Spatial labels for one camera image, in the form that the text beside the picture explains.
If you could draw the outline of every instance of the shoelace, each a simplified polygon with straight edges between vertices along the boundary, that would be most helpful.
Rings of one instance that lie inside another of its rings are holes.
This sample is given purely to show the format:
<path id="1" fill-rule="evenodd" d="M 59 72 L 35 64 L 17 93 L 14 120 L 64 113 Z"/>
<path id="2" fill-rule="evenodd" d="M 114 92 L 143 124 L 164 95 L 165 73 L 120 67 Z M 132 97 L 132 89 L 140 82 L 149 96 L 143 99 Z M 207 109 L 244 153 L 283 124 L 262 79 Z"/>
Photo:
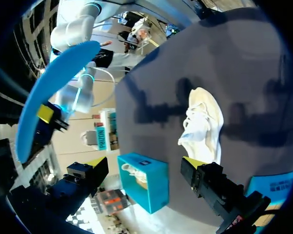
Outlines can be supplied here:
<path id="1" fill-rule="evenodd" d="M 144 172 L 141 172 L 141 171 L 135 169 L 130 164 L 128 164 L 128 163 L 123 164 L 121 166 L 121 169 L 124 171 L 128 171 L 130 173 L 130 175 L 134 176 L 139 181 L 141 181 L 143 183 L 147 183 L 146 174 Z"/>
<path id="2" fill-rule="evenodd" d="M 202 109 L 198 109 L 198 107 L 200 107 L 200 105 L 203 105 L 204 108 Z M 207 112 L 207 106 L 204 102 L 200 102 L 194 106 L 191 106 L 187 109 L 186 111 L 186 119 L 183 121 L 183 127 L 184 129 L 187 127 L 187 125 L 189 124 L 189 122 L 191 122 L 194 119 L 197 118 L 205 118 L 207 121 L 208 119 L 210 119 L 211 117 L 208 115 Z"/>

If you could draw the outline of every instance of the person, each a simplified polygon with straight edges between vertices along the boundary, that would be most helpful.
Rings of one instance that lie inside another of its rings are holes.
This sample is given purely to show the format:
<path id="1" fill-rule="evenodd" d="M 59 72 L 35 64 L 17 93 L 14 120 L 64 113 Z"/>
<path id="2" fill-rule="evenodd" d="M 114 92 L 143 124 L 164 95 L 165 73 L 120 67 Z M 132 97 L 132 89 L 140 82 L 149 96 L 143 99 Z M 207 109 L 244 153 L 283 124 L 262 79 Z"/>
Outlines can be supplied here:
<path id="1" fill-rule="evenodd" d="M 136 35 L 129 34 L 127 41 L 125 42 L 126 50 L 135 50 L 137 48 L 137 45 L 139 43 L 139 40 L 137 39 Z"/>
<path id="2" fill-rule="evenodd" d="M 101 47 L 112 44 L 112 42 L 106 41 L 101 43 Z M 60 55 L 61 51 L 52 49 L 55 55 Z M 99 53 L 92 59 L 96 63 L 97 67 L 109 68 L 109 67 L 134 67 L 144 59 L 144 56 L 115 53 L 114 51 L 101 48 Z"/>

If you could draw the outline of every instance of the cable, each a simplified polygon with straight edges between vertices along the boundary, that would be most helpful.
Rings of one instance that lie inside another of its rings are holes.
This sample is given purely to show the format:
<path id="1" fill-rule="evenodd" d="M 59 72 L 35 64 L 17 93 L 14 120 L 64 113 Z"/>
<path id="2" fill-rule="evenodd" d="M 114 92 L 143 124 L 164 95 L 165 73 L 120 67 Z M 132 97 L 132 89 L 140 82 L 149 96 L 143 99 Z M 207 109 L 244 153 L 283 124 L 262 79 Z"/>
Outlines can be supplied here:
<path id="1" fill-rule="evenodd" d="M 17 105 L 25 106 L 23 103 L 21 103 L 21 102 L 19 102 L 19 101 L 16 101 L 16 100 L 14 100 L 14 99 L 8 97 L 7 95 L 5 95 L 5 94 L 3 94 L 3 93 L 1 93 L 1 92 L 0 92 L 0 97 L 1 97 L 1 98 L 4 98 L 5 100 L 8 100 L 8 101 L 10 101 L 10 102 L 12 102 L 12 103 L 15 103 L 15 104 L 17 104 Z"/>
<path id="2" fill-rule="evenodd" d="M 113 88 L 112 93 L 108 96 L 107 99 L 105 99 L 105 100 L 102 101 L 102 102 L 99 102 L 98 104 L 92 105 L 92 107 L 100 106 L 101 104 L 107 102 L 109 99 L 111 99 L 111 98 L 113 97 L 114 92 L 115 92 L 115 89 L 116 89 L 116 82 L 115 82 L 115 79 L 114 79 L 114 77 L 113 77 L 113 75 L 112 75 L 111 73 L 109 73 L 108 71 L 106 71 L 106 70 L 104 70 L 104 69 L 98 68 L 98 67 L 94 67 L 94 68 L 97 69 L 97 70 L 99 70 L 99 71 L 103 71 L 103 72 L 107 73 L 107 74 L 112 78 L 112 80 L 113 80 L 113 82 L 114 82 L 114 88 Z"/>
<path id="3" fill-rule="evenodd" d="M 20 45 L 18 43 L 18 40 L 16 38 L 16 35 L 15 35 L 15 31 L 13 31 L 13 34 L 14 34 L 14 38 L 15 38 L 15 42 L 16 42 L 16 45 L 18 46 L 18 49 L 19 49 L 19 52 L 24 60 L 24 62 L 26 63 L 27 67 L 29 68 L 29 71 L 31 71 L 31 73 L 33 74 L 33 76 L 38 79 L 38 77 L 36 76 L 35 72 L 33 71 L 33 69 L 31 69 L 30 65 L 28 64 L 27 60 L 25 59 L 25 56 L 24 54 L 22 53 L 21 49 L 20 49 Z"/>

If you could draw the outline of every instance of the floor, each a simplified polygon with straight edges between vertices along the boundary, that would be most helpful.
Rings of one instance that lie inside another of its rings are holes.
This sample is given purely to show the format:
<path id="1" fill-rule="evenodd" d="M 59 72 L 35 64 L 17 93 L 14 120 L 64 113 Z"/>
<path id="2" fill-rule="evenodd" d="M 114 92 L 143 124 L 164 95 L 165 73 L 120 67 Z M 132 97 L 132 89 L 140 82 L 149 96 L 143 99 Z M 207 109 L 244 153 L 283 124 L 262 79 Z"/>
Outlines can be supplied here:
<path id="1" fill-rule="evenodd" d="M 132 234 L 214 234 L 217 230 L 216 227 L 190 219 L 167 206 L 150 215 L 135 204 L 117 213 L 117 216 Z"/>

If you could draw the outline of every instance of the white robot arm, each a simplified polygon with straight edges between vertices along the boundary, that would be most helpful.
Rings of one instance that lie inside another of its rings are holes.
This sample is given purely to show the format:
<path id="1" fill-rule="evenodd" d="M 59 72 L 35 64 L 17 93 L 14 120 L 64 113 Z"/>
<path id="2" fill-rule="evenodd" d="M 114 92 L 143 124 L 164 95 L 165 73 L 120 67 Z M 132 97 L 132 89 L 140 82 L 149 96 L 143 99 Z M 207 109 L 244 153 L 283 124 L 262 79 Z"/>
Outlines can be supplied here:
<path id="1" fill-rule="evenodd" d="M 95 19 L 100 12 L 100 5 L 85 4 L 74 21 L 61 24 L 52 31 L 52 47 L 64 52 L 71 46 L 89 41 Z M 65 112 L 65 120 L 74 111 L 82 113 L 90 111 L 94 101 L 92 89 L 96 73 L 95 67 L 95 62 L 89 62 L 78 74 L 77 87 L 67 84 L 57 92 L 55 105 L 58 105 Z"/>

